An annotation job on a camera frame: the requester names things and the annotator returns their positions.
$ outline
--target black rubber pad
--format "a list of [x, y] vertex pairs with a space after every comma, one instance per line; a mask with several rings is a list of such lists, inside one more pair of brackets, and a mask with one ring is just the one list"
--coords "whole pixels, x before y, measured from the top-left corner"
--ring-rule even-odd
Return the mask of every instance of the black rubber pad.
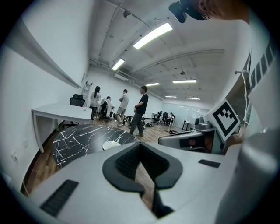
[[214, 168], [219, 168], [220, 164], [221, 163], [217, 163], [217, 162], [213, 162], [213, 161], [209, 161], [209, 160], [200, 160], [199, 163], [201, 164], [204, 164], [206, 166], [211, 166], [211, 167], [214, 167]]
[[40, 208], [56, 217], [61, 211], [73, 191], [78, 186], [78, 182], [66, 180], [41, 206]]

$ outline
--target black office chair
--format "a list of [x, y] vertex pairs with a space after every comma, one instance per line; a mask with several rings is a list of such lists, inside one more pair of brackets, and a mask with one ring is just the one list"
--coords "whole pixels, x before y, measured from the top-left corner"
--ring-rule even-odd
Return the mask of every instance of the black office chair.
[[79, 94], [74, 94], [73, 98], [75, 99], [83, 99], [83, 95], [79, 95]]
[[162, 115], [162, 111], [158, 112], [157, 115], [154, 115], [154, 118], [153, 118], [154, 121], [152, 123], [158, 125], [161, 115]]
[[99, 120], [101, 119], [105, 119], [106, 122], [108, 122], [109, 120], [112, 120], [110, 117], [107, 117], [107, 102], [104, 101], [104, 103], [101, 105], [101, 116], [99, 117]]
[[[70, 105], [82, 107], [84, 105], [84, 101], [85, 101], [84, 99], [77, 99], [77, 98], [71, 97], [70, 98]], [[62, 127], [63, 128], [65, 126], [73, 127], [73, 126], [77, 126], [77, 125], [79, 125], [79, 124], [74, 124], [74, 122], [71, 121], [70, 124], [63, 124]]]
[[162, 115], [162, 122], [161, 123], [164, 123], [164, 125], [167, 125], [168, 124], [168, 113], [165, 112], [163, 115]]

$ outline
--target desk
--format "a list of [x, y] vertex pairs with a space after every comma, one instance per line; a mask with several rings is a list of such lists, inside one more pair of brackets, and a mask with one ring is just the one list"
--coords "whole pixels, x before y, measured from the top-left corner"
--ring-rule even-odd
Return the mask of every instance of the desk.
[[102, 151], [103, 144], [115, 141], [121, 145], [138, 141], [130, 133], [105, 125], [78, 125], [60, 132], [52, 142], [52, 156], [61, 168], [73, 160]]
[[91, 109], [87, 108], [85, 111], [83, 107], [64, 104], [48, 104], [37, 107], [31, 110], [33, 114], [33, 125], [35, 137], [40, 151], [43, 153], [44, 149], [40, 140], [37, 116], [53, 118], [55, 120], [56, 130], [58, 131], [58, 119], [73, 121], [73, 122], [89, 122], [91, 120]]

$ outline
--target ceiling beam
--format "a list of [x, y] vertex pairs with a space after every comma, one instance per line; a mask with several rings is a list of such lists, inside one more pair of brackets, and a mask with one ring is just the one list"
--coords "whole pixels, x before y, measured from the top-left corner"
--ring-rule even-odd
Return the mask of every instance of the ceiling beam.
[[[223, 54], [224, 53], [224, 49], [220, 49], [220, 50], [204, 50], [204, 51], [195, 51], [195, 52], [189, 52], [189, 53], [184, 53], [184, 54], [178, 54], [178, 55], [175, 55], [176, 59], [179, 59], [179, 58], [184, 58], [184, 57], [189, 57], [189, 56], [194, 56], [194, 55], [212, 55], [212, 54]], [[175, 57], [174, 56], [169, 56], [165, 59], [162, 59], [160, 61], [157, 61], [155, 63], [152, 63], [148, 66], [145, 66], [144, 68], [141, 68], [133, 73], [131, 73], [130, 75], [136, 75], [140, 72], [143, 72], [145, 71], [146, 69], [149, 69], [153, 66], [156, 66], [156, 65], [160, 65], [162, 63], [166, 63], [166, 62], [170, 62], [170, 61], [173, 61], [175, 60]]]

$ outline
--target ceiling pipe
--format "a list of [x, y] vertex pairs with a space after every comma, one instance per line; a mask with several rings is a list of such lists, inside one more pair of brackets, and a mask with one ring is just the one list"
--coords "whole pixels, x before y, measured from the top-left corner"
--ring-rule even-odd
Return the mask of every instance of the ceiling pipe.
[[[114, 4], [113, 2], [110, 2], [108, 0], [104, 0], [105, 2], [109, 3], [109, 4], [112, 4], [114, 5], [115, 7], [117, 7], [116, 4]], [[134, 15], [132, 12], [131, 12], [132, 16], [135, 17], [136, 19], [138, 19], [140, 22], [144, 23], [150, 30], [153, 30], [152, 27], [150, 27], [147, 23], [145, 23], [143, 20], [141, 20], [139, 17], [137, 17], [136, 15]], [[168, 50], [170, 51], [170, 53], [172, 54], [172, 56], [174, 57], [174, 60], [176, 60], [177, 64], [179, 65], [179, 67], [182, 69], [182, 72], [184, 72], [182, 66], [180, 65], [180, 63], [177, 61], [177, 58], [176, 58], [176, 55], [172, 52], [172, 50], [167, 46], [166, 42], [161, 38], [159, 37], [159, 39], [164, 43], [164, 45], [168, 48]]]
[[[184, 54], [180, 54], [180, 55], [177, 55], [176, 58], [179, 59], [179, 58], [183, 58], [183, 57], [186, 57], [186, 56], [193, 56], [193, 55], [196, 55], [196, 54], [223, 54], [224, 53], [224, 49], [220, 49], [220, 50], [203, 50], [203, 51], [195, 51], [195, 52], [189, 52], [189, 53], [184, 53]], [[136, 75], [140, 72], [143, 72], [153, 66], [156, 66], [156, 65], [160, 65], [162, 63], [166, 63], [166, 62], [170, 62], [170, 61], [173, 61], [175, 60], [174, 57], [168, 57], [168, 58], [165, 58], [165, 59], [162, 59], [160, 61], [157, 61], [153, 64], [150, 64], [144, 68], [141, 68], [133, 73], [131, 73], [131, 75]]]
[[104, 45], [105, 45], [105, 40], [107, 39], [108, 32], [109, 32], [109, 29], [110, 29], [111, 24], [112, 24], [112, 22], [113, 22], [113, 19], [114, 19], [115, 16], [117, 15], [117, 13], [118, 13], [119, 9], [121, 8], [121, 6], [122, 6], [122, 4], [123, 4], [124, 1], [125, 1], [125, 0], [122, 0], [121, 4], [120, 4], [119, 6], [117, 6], [117, 8], [115, 9], [115, 11], [114, 11], [114, 13], [113, 13], [113, 16], [112, 16], [112, 18], [111, 18], [111, 21], [110, 21], [110, 23], [109, 23], [109, 26], [108, 26], [107, 29], [106, 29], [105, 37], [104, 37], [104, 39], [103, 39], [103, 42], [102, 42], [102, 45], [101, 45], [101, 48], [100, 48], [100, 52], [99, 52], [99, 54], [98, 54], [98, 59], [97, 59], [97, 61], [99, 61], [99, 58], [100, 58], [100, 56], [101, 56], [102, 50], [103, 50]]

